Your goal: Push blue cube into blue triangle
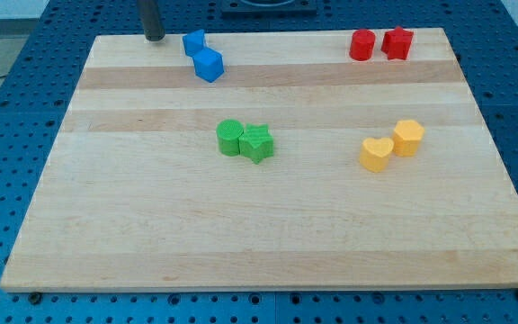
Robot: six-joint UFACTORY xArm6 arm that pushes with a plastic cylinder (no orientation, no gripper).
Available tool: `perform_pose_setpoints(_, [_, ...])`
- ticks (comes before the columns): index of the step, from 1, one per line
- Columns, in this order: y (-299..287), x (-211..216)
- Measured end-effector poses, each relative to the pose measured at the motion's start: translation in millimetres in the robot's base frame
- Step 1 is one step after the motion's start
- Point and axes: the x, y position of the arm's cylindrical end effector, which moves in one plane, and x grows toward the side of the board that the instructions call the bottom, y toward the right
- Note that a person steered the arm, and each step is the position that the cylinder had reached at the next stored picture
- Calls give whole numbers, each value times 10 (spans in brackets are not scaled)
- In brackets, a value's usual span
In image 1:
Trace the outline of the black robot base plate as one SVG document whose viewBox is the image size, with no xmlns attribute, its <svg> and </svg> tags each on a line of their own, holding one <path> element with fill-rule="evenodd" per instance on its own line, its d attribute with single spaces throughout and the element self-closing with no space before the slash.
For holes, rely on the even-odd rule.
<svg viewBox="0 0 518 324">
<path fill-rule="evenodd" d="M 223 17 L 317 13 L 317 0 L 221 0 L 219 3 Z"/>
</svg>

